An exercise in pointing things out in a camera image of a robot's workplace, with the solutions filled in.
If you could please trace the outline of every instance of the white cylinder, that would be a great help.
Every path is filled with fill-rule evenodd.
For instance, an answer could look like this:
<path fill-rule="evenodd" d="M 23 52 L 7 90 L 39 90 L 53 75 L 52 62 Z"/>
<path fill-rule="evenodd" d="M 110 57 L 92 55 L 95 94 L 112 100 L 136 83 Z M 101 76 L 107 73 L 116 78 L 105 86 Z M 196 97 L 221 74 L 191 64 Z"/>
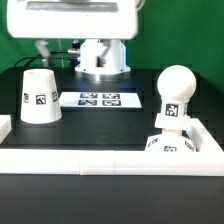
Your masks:
<path fill-rule="evenodd" d="M 25 71 L 21 120 L 32 124 L 44 124 L 57 121 L 61 116 L 54 72 L 49 69 Z"/>

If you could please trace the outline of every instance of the white object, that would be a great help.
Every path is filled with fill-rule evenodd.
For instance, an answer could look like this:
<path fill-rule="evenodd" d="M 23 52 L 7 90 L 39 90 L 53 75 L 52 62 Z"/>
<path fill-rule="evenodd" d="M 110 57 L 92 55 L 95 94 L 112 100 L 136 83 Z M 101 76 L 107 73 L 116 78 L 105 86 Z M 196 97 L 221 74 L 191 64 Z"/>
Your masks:
<path fill-rule="evenodd" d="M 199 152 L 0 150 L 0 173 L 224 176 L 224 153 L 198 119 L 189 134 Z"/>
<path fill-rule="evenodd" d="M 196 152 L 189 138 L 182 136 L 182 131 L 166 130 L 160 135 L 150 136 L 147 140 L 146 151 L 158 152 Z"/>
<path fill-rule="evenodd" d="M 21 119 L 27 123 L 43 124 L 61 118 L 54 72 L 30 69 L 23 75 Z"/>
<path fill-rule="evenodd" d="M 61 107 L 141 108 L 137 93 L 62 92 Z"/>
<path fill-rule="evenodd" d="M 187 103 L 196 89 L 196 79 L 192 71 L 181 65 L 168 67 L 161 73 L 157 85 L 162 108 L 157 115 L 155 127 L 189 130 Z"/>
<path fill-rule="evenodd" d="M 0 144 L 12 130 L 10 115 L 0 115 Z"/>
<path fill-rule="evenodd" d="M 8 0 L 8 30 L 19 38 L 132 39 L 137 33 L 138 3 Z"/>
<path fill-rule="evenodd" d="M 101 75 L 113 77 L 113 75 L 129 72 L 131 69 L 126 65 L 126 47 L 120 40 L 110 40 L 107 47 L 97 39 L 86 40 L 81 45 L 81 62 L 75 68 L 77 72 L 92 74 L 92 79 L 100 80 Z M 97 57 L 107 51 L 102 60 L 105 62 L 102 67 L 97 67 Z"/>

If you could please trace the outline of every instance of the paper sheet with markers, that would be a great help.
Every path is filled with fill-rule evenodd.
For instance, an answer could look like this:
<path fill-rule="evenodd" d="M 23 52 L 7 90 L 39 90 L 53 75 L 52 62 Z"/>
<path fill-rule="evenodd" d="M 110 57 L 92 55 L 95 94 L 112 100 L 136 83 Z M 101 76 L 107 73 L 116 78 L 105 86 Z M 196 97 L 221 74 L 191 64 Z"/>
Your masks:
<path fill-rule="evenodd" d="M 141 108 L 137 93 L 62 92 L 61 107 Z"/>

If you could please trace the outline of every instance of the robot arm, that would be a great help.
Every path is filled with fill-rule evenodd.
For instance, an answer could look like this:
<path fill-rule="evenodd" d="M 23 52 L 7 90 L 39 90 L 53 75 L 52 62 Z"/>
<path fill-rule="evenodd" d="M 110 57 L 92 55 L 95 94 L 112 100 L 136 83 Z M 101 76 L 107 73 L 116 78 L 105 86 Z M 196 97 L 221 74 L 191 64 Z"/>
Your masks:
<path fill-rule="evenodd" d="M 132 39 L 144 0 L 8 0 L 7 25 L 18 38 Z"/>

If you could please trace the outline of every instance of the white robot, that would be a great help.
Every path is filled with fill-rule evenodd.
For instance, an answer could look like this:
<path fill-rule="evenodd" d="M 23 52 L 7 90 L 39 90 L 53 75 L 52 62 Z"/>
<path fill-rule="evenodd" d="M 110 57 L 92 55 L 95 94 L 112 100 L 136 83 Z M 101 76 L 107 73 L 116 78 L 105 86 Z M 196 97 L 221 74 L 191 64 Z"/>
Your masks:
<path fill-rule="evenodd" d="M 184 66 L 174 65 L 161 73 L 157 86 L 162 107 L 155 127 L 162 128 L 162 134 L 149 137 L 145 150 L 195 152 L 194 143 L 182 136 L 182 131 L 189 131 L 191 128 L 187 104 L 196 89 L 194 74 Z"/>
<path fill-rule="evenodd" d="M 113 80 L 130 71 L 121 40 L 137 34 L 137 11 L 145 0 L 8 0 L 8 30 L 16 38 L 38 39 L 49 58 L 48 38 L 86 39 L 80 50 L 78 76 Z"/>

